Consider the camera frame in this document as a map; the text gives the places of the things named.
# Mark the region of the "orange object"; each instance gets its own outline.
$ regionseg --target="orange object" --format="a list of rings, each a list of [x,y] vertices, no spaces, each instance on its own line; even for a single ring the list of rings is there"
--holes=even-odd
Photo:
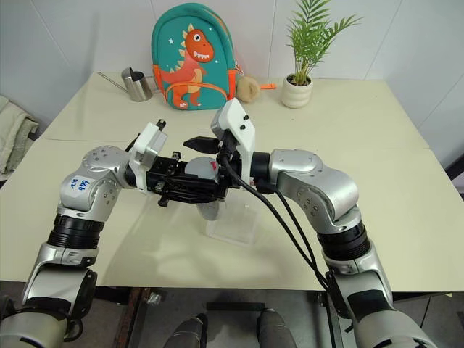
[[[157,82],[158,89],[164,93],[164,88],[162,85],[162,79],[161,79],[161,73],[160,73],[160,67],[158,65],[153,65],[153,77]]]
[[[274,82],[268,83],[267,85],[261,85],[261,89],[276,89],[276,84]]]
[[[227,100],[231,100],[235,96],[237,70],[228,69],[227,76],[229,79],[229,95],[227,96]]]

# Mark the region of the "white flower pot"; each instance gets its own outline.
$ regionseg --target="white flower pot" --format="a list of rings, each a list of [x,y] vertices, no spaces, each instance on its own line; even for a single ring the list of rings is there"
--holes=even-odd
[[[295,86],[287,80],[289,76],[283,79],[282,103],[292,109],[303,107],[310,101],[312,85],[314,83],[310,80],[310,84],[307,86]]]

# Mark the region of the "table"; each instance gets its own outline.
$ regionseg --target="table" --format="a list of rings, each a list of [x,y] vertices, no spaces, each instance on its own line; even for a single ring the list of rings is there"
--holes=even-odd
[[[257,151],[300,148],[350,174],[360,209],[394,291],[464,290],[464,204],[427,143],[383,81],[317,80],[311,103],[287,109],[278,91],[245,104]],[[167,121],[164,155],[193,136],[211,135],[214,110],[178,112],[162,96],[135,103],[92,75],[0,190],[0,279],[24,281],[52,227],[62,179],[89,150],[125,148],[147,121]],[[270,196],[280,207],[278,200]],[[272,215],[262,208],[251,247],[211,239],[193,205],[122,191],[99,243],[99,285],[320,289]],[[315,232],[294,211],[319,250]],[[316,252],[320,265],[323,260]]]

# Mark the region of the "cartoon dinosaur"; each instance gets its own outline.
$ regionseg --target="cartoon dinosaur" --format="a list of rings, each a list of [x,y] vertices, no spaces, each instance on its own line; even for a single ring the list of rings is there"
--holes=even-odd
[[[171,68],[169,72],[160,70],[161,78],[168,83],[176,82],[197,82],[201,83],[203,76],[206,75],[206,70],[203,69],[199,62],[208,63],[214,57],[214,50],[211,44],[206,39],[206,36],[201,30],[194,29],[190,24],[188,33],[182,31],[182,36],[185,41],[182,41],[181,46],[186,49],[179,49],[179,54],[184,58],[183,61],[178,61],[178,66],[175,66],[175,71]],[[201,104],[197,101],[200,95],[198,86],[175,86],[173,87],[173,104],[179,109],[186,109],[189,103],[182,98],[185,94],[190,93],[190,102],[192,105],[199,107]]]

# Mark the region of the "plush toy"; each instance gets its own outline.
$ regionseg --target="plush toy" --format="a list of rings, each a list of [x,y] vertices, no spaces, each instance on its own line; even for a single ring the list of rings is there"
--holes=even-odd
[[[243,102],[250,103],[260,95],[260,85],[254,78],[243,76],[237,83],[236,95]]]

